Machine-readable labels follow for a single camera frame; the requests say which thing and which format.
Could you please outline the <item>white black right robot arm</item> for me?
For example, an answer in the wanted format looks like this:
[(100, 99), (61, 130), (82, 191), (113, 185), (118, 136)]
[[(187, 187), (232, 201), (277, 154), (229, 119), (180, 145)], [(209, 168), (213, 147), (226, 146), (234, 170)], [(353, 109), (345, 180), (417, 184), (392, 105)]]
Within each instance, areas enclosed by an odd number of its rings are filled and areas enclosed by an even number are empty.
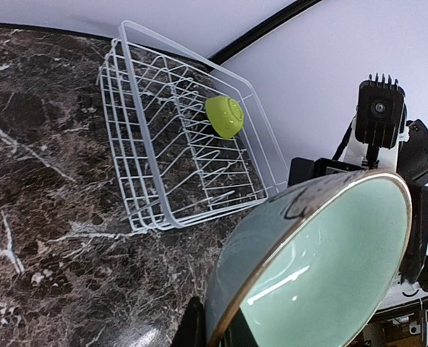
[[(409, 141), (400, 147), (398, 170), (401, 176), (412, 178), (418, 184), (428, 182), (428, 129), (424, 123), (407, 121)], [(356, 166), (351, 163), (338, 162), (335, 159), (321, 158), (310, 160), (296, 157), (291, 160), (288, 185), (291, 187), (309, 179), (328, 174), (354, 171)], [(423, 189), (421, 199), (423, 215), (421, 221), (428, 226), (428, 188)], [(423, 257), (423, 265), (415, 283), (406, 280), (403, 273), (395, 277), (387, 296), (372, 318), (373, 322), (395, 320), (418, 312), (421, 308), (428, 309), (428, 231), (424, 231), (414, 249)]]

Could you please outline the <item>pale green glass cup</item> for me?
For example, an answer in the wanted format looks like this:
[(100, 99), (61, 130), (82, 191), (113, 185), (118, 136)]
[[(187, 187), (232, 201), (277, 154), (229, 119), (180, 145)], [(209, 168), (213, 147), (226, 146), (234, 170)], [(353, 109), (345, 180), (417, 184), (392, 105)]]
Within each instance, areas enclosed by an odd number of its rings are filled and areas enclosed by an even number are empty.
[(209, 346), (347, 346), (391, 287), (411, 230), (386, 170), (312, 179), (259, 204), (228, 237), (205, 301)]

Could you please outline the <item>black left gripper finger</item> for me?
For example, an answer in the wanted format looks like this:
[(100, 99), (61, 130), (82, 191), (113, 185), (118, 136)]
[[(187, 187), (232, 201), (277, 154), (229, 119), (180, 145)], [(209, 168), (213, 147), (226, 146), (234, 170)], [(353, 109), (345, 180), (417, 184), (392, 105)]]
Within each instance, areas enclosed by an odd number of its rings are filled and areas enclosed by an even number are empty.
[(205, 310), (198, 296), (189, 300), (171, 347), (206, 347)]

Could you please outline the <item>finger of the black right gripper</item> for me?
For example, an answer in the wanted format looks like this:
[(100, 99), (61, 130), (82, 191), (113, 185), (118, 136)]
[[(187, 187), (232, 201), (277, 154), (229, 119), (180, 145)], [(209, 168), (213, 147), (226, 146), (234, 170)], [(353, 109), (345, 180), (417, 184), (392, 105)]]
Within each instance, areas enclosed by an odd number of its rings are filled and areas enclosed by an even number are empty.
[(399, 269), (400, 284), (415, 283), (424, 267), (428, 246), (428, 187), (407, 181), (412, 200), (408, 246)]

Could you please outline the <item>lime green cup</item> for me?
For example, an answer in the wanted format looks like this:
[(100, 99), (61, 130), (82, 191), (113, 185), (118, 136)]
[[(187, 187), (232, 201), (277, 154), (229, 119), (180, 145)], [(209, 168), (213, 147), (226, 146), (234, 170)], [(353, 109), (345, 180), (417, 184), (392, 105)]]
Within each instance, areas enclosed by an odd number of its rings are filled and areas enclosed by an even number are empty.
[(212, 128), (223, 139), (235, 137), (244, 126), (244, 112), (239, 103), (224, 95), (208, 98), (205, 113)]

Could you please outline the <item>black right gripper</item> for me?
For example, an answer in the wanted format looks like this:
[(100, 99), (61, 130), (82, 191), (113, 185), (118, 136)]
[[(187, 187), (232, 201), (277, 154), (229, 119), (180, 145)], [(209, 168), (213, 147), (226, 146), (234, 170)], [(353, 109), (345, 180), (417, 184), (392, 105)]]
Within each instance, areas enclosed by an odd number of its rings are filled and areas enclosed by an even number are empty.
[(332, 159), (320, 158), (318, 160), (310, 160), (296, 157), (291, 160), (287, 187), (292, 187), (321, 176), (360, 170), (363, 170), (361, 166)]

